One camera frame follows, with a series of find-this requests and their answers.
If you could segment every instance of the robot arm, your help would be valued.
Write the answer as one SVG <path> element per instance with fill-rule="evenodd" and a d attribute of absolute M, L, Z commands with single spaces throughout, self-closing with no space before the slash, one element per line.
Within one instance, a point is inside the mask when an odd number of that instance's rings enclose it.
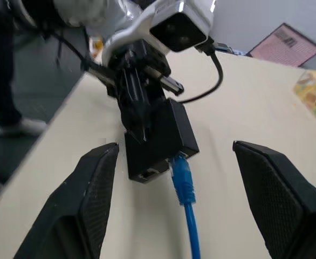
<path fill-rule="evenodd" d="M 165 172 L 176 155 L 189 158 L 199 152 L 183 103 L 164 94 L 163 89 L 175 95 L 184 91 L 170 78 L 166 54 L 195 46 L 217 61 L 209 38 L 215 0 L 157 0 L 144 11 L 126 0 L 9 1 L 16 17 L 62 40 L 117 99 L 130 179 L 147 182 Z M 99 31 L 105 43 L 102 64 L 84 58 L 54 33 L 79 26 Z"/>

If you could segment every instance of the floor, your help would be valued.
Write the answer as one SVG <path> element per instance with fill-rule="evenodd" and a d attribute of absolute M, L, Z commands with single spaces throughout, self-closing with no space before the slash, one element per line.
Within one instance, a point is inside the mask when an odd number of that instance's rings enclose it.
<path fill-rule="evenodd" d="M 65 37 L 86 53 L 81 30 L 65 31 Z M 60 67 L 56 64 L 58 42 L 41 37 L 21 39 L 15 53 L 15 79 L 13 93 L 15 103 L 24 116 L 50 121 L 56 110 L 83 74 L 80 61 L 63 47 Z M 19 166 L 32 145 L 34 138 L 0 138 L 0 183 L 4 184 Z"/>

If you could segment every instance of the framed picture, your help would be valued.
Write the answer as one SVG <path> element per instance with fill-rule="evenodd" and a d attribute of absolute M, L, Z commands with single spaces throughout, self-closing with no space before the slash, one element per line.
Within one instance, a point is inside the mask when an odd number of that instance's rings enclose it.
<path fill-rule="evenodd" d="M 316 55 L 316 43 L 283 23 L 256 45 L 247 56 L 288 66 L 302 66 Z"/>

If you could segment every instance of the blue ethernet cable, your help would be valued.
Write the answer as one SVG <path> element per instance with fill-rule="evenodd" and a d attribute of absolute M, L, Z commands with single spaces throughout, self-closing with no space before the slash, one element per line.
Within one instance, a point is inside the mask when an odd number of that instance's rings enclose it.
<path fill-rule="evenodd" d="M 192 207 L 192 204 L 195 203 L 196 200 L 191 171 L 186 158 L 181 155 L 178 155 L 171 160 L 171 168 L 173 171 L 173 183 L 178 199 L 180 204 L 184 205 L 184 210 L 186 212 L 191 254 L 193 259 L 200 259 L 199 240 Z"/>

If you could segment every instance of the black cable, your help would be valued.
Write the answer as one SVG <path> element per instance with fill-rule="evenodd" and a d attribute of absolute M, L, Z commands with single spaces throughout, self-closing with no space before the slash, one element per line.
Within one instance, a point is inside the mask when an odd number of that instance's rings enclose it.
<path fill-rule="evenodd" d="M 223 68 L 222 68 L 222 65 L 220 64 L 220 62 L 219 62 L 219 60 L 214 52 L 212 54 L 210 54 L 210 57 L 211 57 L 213 63 L 215 64 L 215 66 L 218 70 L 218 74 L 219 74 L 218 82 L 216 83 L 216 85 L 214 87 L 212 87 L 210 90 L 208 90 L 207 92 L 200 94 L 199 96 L 196 96 L 196 97 L 184 100 L 184 101 L 180 101 L 179 103 L 188 104 L 188 103 L 191 103 L 193 101 L 200 100 L 200 99 L 210 95 L 211 93 L 213 93 L 215 90 L 217 90 L 220 87 L 220 85 L 222 84 L 223 79 L 224 79 Z"/>
<path fill-rule="evenodd" d="M 65 39 L 64 37 L 58 35 L 55 32 L 52 32 L 51 36 L 53 36 L 55 39 L 57 39 L 58 41 L 60 41 L 63 44 L 65 44 L 82 62 L 85 61 L 85 57 L 67 39 Z"/>

